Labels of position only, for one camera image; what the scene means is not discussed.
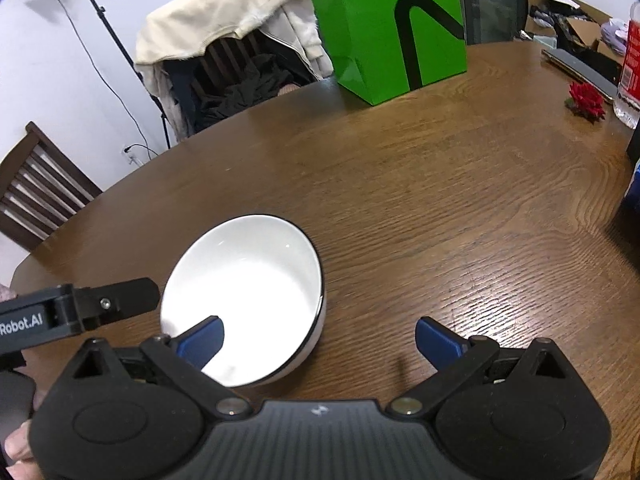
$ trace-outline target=barcode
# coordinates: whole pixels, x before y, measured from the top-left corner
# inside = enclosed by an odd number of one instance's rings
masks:
[[[631,86],[631,78],[633,74],[634,74],[634,71],[631,69],[630,66],[625,65],[625,67],[622,69],[622,76],[620,77],[620,83],[626,90],[629,90],[629,87]]]

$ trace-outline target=table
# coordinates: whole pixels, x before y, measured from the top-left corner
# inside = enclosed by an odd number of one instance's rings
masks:
[[[243,393],[386,403],[432,373],[413,342],[424,315],[504,346],[550,336],[612,423],[600,478],[626,478],[640,431],[640,258],[616,213],[630,130],[610,107],[596,125],[565,109],[569,79],[536,44],[472,46],[468,64],[377,107],[326,80],[225,120],[108,189],[12,285],[163,286],[213,226],[282,216],[318,247],[326,324],[294,374]],[[155,312],[98,334],[158,331]],[[83,339],[26,352],[29,373],[47,388]]]

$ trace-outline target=water bottle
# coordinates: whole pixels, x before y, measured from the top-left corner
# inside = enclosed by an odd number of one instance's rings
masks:
[[[613,111],[629,128],[638,126],[640,118],[640,2],[631,6],[625,62],[620,74]]]

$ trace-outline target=white bowl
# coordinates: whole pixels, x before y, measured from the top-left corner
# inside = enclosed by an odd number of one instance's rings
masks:
[[[225,325],[220,352],[202,369],[224,386],[284,377],[320,338],[326,300],[318,253],[282,218],[234,218],[184,253],[164,289],[160,321],[170,336],[208,316]]]

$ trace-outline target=black pole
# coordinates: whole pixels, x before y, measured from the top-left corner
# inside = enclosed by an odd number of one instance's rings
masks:
[[[105,17],[105,15],[104,15],[104,13],[105,13],[104,7],[99,6],[98,3],[95,0],[89,0],[89,1],[91,2],[92,6],[94,6],[95,12],[98,14],[98,17],[100,18],[100,20],[104,24],[104,27],[107,29],[108,33],[110,34],[111,39],[114,41],[114,43],[120,49],[120,52],[122,53],[122,55],[126,58],[127,62],[129,63],[129,66],[131,67],[131,69],[133,70],[133,72],[135,72],[136,76],[138,76],[138,79],[140,79],[140,82],[143,82],[142,81],[142,75],[136,70],[136,68],[135,68],[135,66],[133,64],[133,60],[131,59],[131,56],[127,52],[127,49],[124,48],[124,45],[120,41],[120,38],[117,37],[115,31],[113,30],[113,27],[111,27],[111,23],[109,23],[107,18]],[[158,100],[158,98],[155,95],[149,94],[149,97],[151,97],[151,100],[156,104],[156,106],[160,110],[160,114],[161,114],[161,117],[162,117],[162,128],[164,129],[164,139],[166,140],[166,146],[168,148],[170,148],[171,147],[171,143],[169,142],[169,132],[166,129],[166,120],[167,119],[166,119],[166,114],[164,113],[164,108],[162,108],[162,105],[160,104],[160,101]]]

